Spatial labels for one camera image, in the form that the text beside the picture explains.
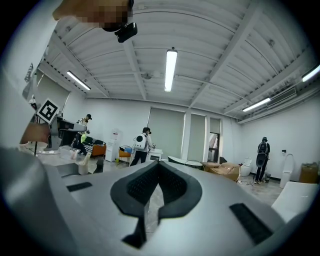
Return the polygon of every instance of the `tiled floor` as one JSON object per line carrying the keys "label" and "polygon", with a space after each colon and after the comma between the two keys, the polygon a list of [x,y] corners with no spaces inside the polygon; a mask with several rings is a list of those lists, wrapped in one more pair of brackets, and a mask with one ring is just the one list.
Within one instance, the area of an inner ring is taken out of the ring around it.
{"label": "tiled floor", "polygon": [[[46,144],[40,143],[37,149],[43,150],[43,148],[45,147],[46,147]],[[32,151],[34,151],[34,143],[23,146],[21,150],[28,154],[33,154]],[[46,165],[52,165],[52,166],[79,163],[85,158],[83,155],[81,155],[78,157],[77,161],[66,160],[61,158],[58,152],[55,152],[55,154],[51,154],[51,155],[38,154],[37,156],[42,163]],[[95,171],[97,167],[98,159],[101,159],[101,157],[91,158],[89,160],[88,168],[90,173],[93,173]],[[116,164],[114,162],[110,163],[108,161],[104,161],[103,171],[109,172],[114,167],[122,169],[127,167],[127,165],[124,163]],[[246,192],[248,192],[252,196],[256,197],[260,201],[270,206],[275,202],[275,200],[278,198],[278,196],[282,191],[282,189],[279,187],[280,182],[276,180],[271,179],[269,183],[263,182],[262,184],[254,184],[252,175],[249,175],[247,177],[240,177],[239,180],[242,183],[237,183],[237,184],[241,188],[243,188]],[[161,188],[158,185],[155,188],[150,198],[149,207],[148,205],[146,206],[145,230],[146,230],[147,239],[149,239],[153,235],[154,231],[158,226],[158,209],[163,205],[164,205],[163,193]]]}

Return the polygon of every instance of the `white toilet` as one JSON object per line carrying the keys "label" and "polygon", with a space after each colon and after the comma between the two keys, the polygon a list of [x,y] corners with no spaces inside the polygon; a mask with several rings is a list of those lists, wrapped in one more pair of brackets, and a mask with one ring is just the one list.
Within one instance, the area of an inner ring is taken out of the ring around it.
{"label": "white toilet", "polygon": [[295,160],[293,154],[287,154],[284,159],[282,177],[280,181],[280,188],[284,188],[287,182],[290,181],[292,172],[294,171]]}
{"label": "white toilet", "polygon": [[242,177],[246,177],[250,174],[251,170],[252,170],[252,165],[251,165],[252,159],[250,157],[247,157],[244,160],[243,165],[241,166],[241,176]]}

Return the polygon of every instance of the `ceiling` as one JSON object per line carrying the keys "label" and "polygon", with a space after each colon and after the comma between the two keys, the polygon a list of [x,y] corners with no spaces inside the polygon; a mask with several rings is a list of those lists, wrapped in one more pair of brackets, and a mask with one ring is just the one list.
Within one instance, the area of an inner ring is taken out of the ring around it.
{"label": "ceiling", "polygon": [[[133,21],[138,34],[118,43],[113,33],[64,18],[39,68],[86,98],[169,103],[243,120],[255,114],[244,107],[311,84],[301,76],[317,64],[299,24],[272,1],[135,0]],[[165,92],[172,47],[175,78]],[[66,79],[69,70],[91,90]]]}

